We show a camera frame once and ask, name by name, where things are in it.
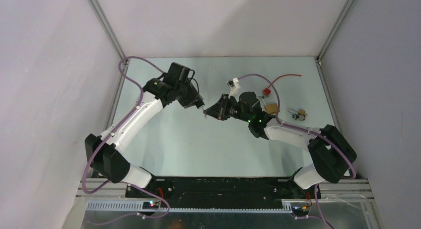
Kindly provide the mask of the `large brass padlock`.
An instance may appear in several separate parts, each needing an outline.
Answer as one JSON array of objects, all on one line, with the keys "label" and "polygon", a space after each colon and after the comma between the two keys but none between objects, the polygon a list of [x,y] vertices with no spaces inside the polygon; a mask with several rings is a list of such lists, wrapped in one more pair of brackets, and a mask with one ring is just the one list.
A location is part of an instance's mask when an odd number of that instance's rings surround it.
[{"label": "large brass padlock", "polygon": [[264,98],[261,98],[261,102],[263,103],[263,108],[268,114],[275,115],[279,111],[279,106],[277,103],[267,103]]}]

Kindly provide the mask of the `black cable padlock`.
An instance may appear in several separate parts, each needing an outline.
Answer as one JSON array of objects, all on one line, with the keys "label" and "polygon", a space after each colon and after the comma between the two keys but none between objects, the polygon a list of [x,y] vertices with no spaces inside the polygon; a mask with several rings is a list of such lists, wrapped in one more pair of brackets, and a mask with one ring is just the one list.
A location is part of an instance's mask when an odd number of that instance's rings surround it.
[{"label": "black cable padlock", "polygon": [[200,95],[200,88],[199,88],[199,84],[197,82],[197,80],[194,77],[191,77],[191,80],[195,83],[195,89],[196,89],[196,97],[195,97],[195,101],[194,101],[194,105],[196,106],[197,109],[203,109],[205,103],[203,100],[203,97]]}]

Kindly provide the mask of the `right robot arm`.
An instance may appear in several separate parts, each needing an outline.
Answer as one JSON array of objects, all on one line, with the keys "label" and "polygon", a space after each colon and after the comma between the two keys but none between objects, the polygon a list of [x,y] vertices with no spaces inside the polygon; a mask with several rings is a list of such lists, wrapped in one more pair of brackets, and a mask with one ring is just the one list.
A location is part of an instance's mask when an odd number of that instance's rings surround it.
[{"label": "right robot arm", "polygon": [[262,109],[253,92],[242,93],[238,100],[222,94],[204,114],[220,121],[234,118],[247,122],[256,138],[288,143],[309,152],[312,162],[298,169],[289,184],[289,193],[294,198],[302,198],[315,184],[337,183],[348,170],[355,171],[352,164],[357,154],[335,126],[305,128],[279,120]]}]

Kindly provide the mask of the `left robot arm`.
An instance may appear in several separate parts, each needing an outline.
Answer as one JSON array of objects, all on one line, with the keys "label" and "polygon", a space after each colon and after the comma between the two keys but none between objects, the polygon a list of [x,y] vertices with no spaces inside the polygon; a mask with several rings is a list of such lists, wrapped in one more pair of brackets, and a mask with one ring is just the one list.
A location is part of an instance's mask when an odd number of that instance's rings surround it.
[{"label": "left robot arm", "polygon": [[109,182],[124,182],[138,187],[144,197],[157,191],[153,175],[135,166],[124,157],[132,139],[157,113],[177,101],[183,108],[204,106],[199,90],[194,86],[195,71],[172,63],[167,72],[152,78],[140,87],[140,95],[130,110],[100,135],[85,138],[87,168],[103,175]]}]

